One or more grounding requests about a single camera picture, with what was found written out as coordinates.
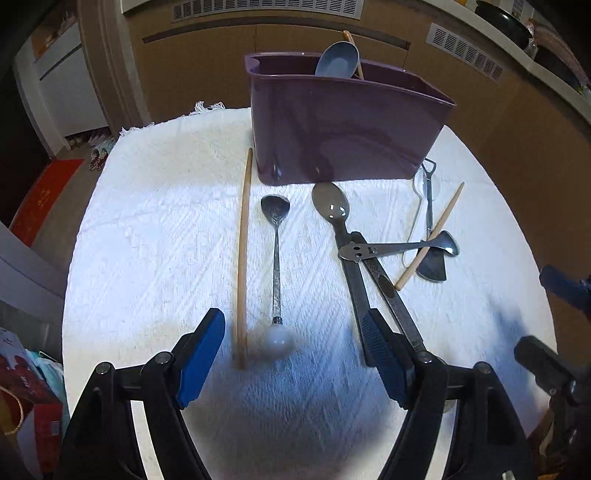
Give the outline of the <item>red floor mat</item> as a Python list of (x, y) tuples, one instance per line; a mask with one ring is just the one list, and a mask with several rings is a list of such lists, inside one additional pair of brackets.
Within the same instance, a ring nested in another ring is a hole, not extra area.
[(9, 227), (24, 245), (32, 246), (52, 206), (82, 164), (82, 159), (54, 159), (35, 181)]

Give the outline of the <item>white plastic spoon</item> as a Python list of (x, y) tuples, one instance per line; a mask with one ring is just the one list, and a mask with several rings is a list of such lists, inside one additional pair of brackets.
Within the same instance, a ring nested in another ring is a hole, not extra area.
[[(432, 185), (432, 199), (435, 202), (437, 199), (441, 185), (439, 179), (433, 172), (429, 172), (427, 167), (422, 165), (422, 167), (417, 171), (414, 180), (413, 180), (413, 188), (414, 193), (418, 198), (418, 205), (415, 210), (413, 224), (408, 235), (407, 241), (410, 243), (418, 242), (424, 240), (427, 232), (427, 209), (428, 209), (428, 200), (427, 200), (427, 177), (428, 173), (431, 173), (431, 185)], [(415, 258), (416, 251), (407, 251), (403, 253), (402, 263), (403, 266), (406, 268), (410, 265)]]

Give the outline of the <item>black pot on counter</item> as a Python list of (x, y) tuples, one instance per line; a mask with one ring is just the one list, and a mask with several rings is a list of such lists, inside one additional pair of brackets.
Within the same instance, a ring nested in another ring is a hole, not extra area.
[(525, 50), (533, 39), (528, 28), (513, 15), (487, 1), (478, 0), (475, 13), (503, 33), (522, 50)]

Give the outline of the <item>white textured table cloth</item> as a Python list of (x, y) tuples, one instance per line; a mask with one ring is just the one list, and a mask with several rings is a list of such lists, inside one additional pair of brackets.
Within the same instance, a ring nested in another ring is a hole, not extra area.
[[(142, 364), (170, 349), (208, 309), (236, 321), (239, 217), (249, 110), (194, 113), (120, 135), (98, 178), (76, 238), (63, 314), (70, 405), (92, 369)], [(430, 158), (441, 189), (436, 210), (460, 246), (448, 278), (411, 279), (402, 290), (427, 348), (445, 362), (491, 364), (523, 428), (532, 431), (547, 395), (514, 358), (519, 339), (555, 340), (532, 251), (477, 158), (444, 129)], [(215, 479), (374, 479), (405, 413), (363, 364), (355, 314), (332, 226), (311, 187), (290, 185), (280, 228), (281, 316), (290, 356), (270, 360), (262, 337), (273, 299), (273, 227), (252, 182), (247, 245), (249, 361), (232, 363), (224, 341), (183, 417)]]

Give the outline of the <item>red snack package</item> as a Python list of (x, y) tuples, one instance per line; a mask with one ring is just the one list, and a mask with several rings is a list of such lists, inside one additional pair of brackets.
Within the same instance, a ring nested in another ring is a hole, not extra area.
[(1, 432), (36, 479), (53, 475), (62, 442), (63, 404), (19, 338), (1, 331)]

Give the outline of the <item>metal spoon white ball handle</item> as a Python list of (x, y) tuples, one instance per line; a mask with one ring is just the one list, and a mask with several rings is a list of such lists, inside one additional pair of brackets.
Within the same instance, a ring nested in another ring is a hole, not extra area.
[(271, 300), (270, 326), (262, 337), (263, 354), (270, 360), (280, 360), (290, 356), (294, 350), (294, 335), (283, 325), (281, 316), (280, 279), (280, 225), (290, 212), (290, 201), (280, 195), (266, 195), (260, 200), (260, 208), (266, 220), (273, 226), (273, 299)]

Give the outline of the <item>long wooden chopstick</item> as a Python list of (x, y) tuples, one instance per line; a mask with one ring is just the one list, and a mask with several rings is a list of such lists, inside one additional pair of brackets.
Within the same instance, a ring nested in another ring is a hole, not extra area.
[(238, 236), (238, 279), (236, 280), (236, 356), (238, 368), (245, 369), (247, 362), (247, 325), (246, 325), (246, 272), (247, 272), (247, 239), (249, 238), (249, 197), (252, 185), (252, 148), (249, 148), (245, 164), (245, 178), (242, 185), (242, 207), (239, 217)]

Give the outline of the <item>purple plastic utensil caddy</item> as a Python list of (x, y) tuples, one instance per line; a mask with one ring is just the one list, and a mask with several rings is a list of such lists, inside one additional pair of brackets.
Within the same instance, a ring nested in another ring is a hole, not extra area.
[(317, 53), (245, 56), (253, 151), (270, 186), (411, 179), (456, 103), (420, 76), (363, 61), (363, 78), (315, 75)]

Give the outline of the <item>blue plastic spoon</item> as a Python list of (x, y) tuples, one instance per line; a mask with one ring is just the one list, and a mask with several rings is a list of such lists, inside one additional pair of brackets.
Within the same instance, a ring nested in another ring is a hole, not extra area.
[(315, 76), (349, 79), (355, 75), (356, 61), (353, 59), (352, 46), (346, 41), (332, 44), (322, 52), (315, 67)]

